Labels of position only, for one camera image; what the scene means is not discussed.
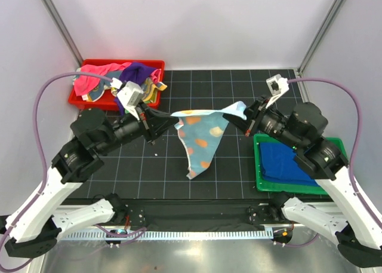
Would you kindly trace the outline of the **pink towel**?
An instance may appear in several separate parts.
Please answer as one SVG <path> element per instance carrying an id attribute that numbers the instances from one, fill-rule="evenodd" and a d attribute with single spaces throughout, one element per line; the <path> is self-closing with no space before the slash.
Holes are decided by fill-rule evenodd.
<path id="1" fill-rule="evenodd" d="M 77 72 L 92 73 L 98 76 L 105 76 L 108 72 L 116 70 L 124 70 L 129 67 L 131 62 L 125 62 L 123 64 L 110 63 L 106 65 L 85 65 L 82 66 Z M 77 78 L 73 80 L 73 87 L 77 96 L 87 95 L 91 90 L 99 85 L 101 78 L 85 75 L 77 75 Z"/>

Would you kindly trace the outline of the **blue towel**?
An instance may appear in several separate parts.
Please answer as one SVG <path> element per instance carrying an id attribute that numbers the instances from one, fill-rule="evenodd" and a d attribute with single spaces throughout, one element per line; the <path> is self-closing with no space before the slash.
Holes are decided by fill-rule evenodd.
<path id="1" fill-rule="evenodd" d="M 263 142 L 259 144 L 259 153 L 264 180 L 289 185 L 319 187 L 308 174 L 298 167 L 291 148 L 281 143 Z"/>

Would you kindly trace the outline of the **pastel patterned towel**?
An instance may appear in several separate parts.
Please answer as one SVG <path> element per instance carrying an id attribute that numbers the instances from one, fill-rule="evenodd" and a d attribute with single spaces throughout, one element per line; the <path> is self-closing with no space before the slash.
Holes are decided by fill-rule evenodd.
<path id="1" fill-rule="evenodd" d="M 245 108 L 245 103 L 239 101 L 218 110 L 183 110 L 171 114 L 178 118 L 174 127 L 186 152 L 188 179 L 194 179 L 209 168 L 229 124 L 223 115 L 228 114 L 245 121 Z"/>

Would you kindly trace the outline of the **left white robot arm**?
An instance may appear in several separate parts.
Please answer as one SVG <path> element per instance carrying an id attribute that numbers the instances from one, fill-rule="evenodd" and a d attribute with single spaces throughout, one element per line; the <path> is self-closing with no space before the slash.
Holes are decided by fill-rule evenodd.
<path id="1" fill-rule="evenodd" d="M 15 213 L 1 216 L 1 234 L 9 237 L 5 243 L 8 255 L 34 259 L 50 251 L 66 235 L 87 226 L 124 223 L 128 210 L 117 194 L 106 195 L 72 213 L 54 212 L 104 165 L 103 155 L 139 137 L 153 143 L 178 121 L 144 103 L 114 124 L 101 109 L 82 111 L 70 126 L 74 138 L 53 158 L 39 187 Z"/>

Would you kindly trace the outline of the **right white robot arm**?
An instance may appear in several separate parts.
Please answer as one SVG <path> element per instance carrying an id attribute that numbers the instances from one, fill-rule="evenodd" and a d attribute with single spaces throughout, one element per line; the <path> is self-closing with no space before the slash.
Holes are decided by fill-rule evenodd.
<path id="1" fill-rule="evenodd" d="M 269 216 L 276 223 L 300 223 L 330 240 L 341 255 L 360 268 L 381 266 L 381 213 L 350 172 L 342 151 L 322 133 L 328 124 L 313 103 L 300 103 L 289 117 L 274 109 L 263 96 L 241 114 L 224 119 L 246 136 L 261 131 L 291 148 L 294 162 L 325 190 L 344 217 L 337 218 L 312 207 L 293 194 L 281 192 L 270 202 Z"/>

